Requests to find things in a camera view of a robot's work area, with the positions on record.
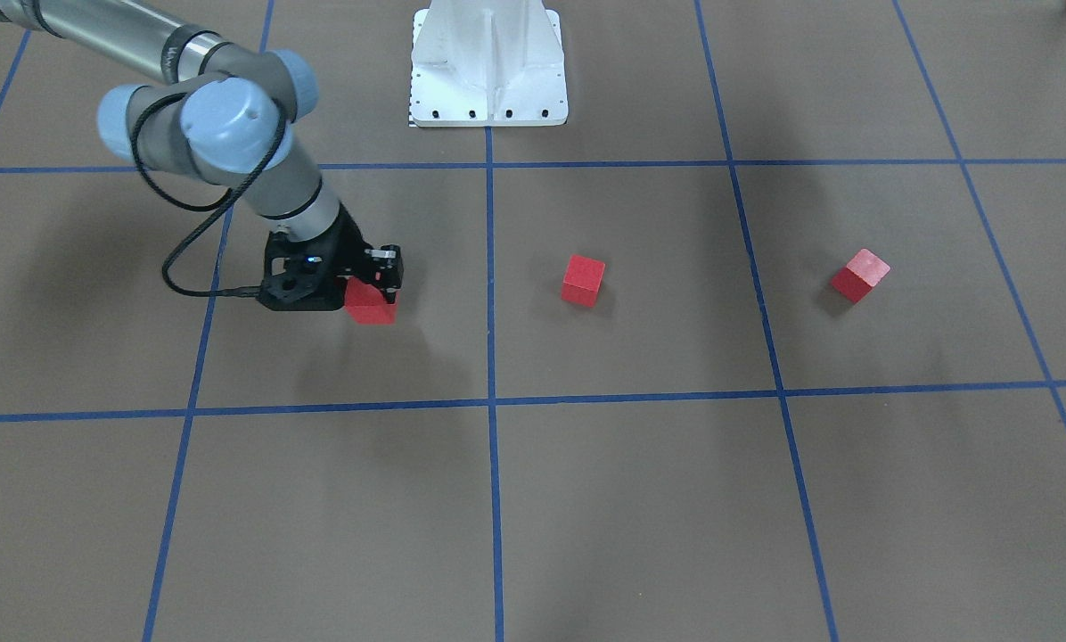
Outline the red block near left arm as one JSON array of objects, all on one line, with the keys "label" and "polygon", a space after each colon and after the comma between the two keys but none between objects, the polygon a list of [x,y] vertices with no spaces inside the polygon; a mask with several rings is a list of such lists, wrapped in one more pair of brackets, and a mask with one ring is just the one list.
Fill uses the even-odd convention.
[{"label": "red block near left arm", "polygon": [[835,292],[851,304],[858,304],[890,273],[891,266],[870,248],[859,248],[854,256],[831,276]]}]

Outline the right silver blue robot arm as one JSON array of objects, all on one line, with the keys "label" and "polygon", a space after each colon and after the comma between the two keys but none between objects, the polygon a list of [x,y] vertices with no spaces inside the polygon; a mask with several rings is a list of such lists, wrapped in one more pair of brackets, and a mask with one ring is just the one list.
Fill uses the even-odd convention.
[{"label": "right silver blue robot arm", "polygon": [[[252,298],[272,310],[336,310],[349,286],[379,303],[402,287],[398,245],[367,243],[294,135],[320,96],[292,50],[253,52],[141,1],[0,1],[0,23],[71,41],[147,77],[111,89],[98,135],[163,200],[204,219],[160,268],[178,295]],[[260,284],[185,288],[171,269],[239,200],[268,226]]]}]

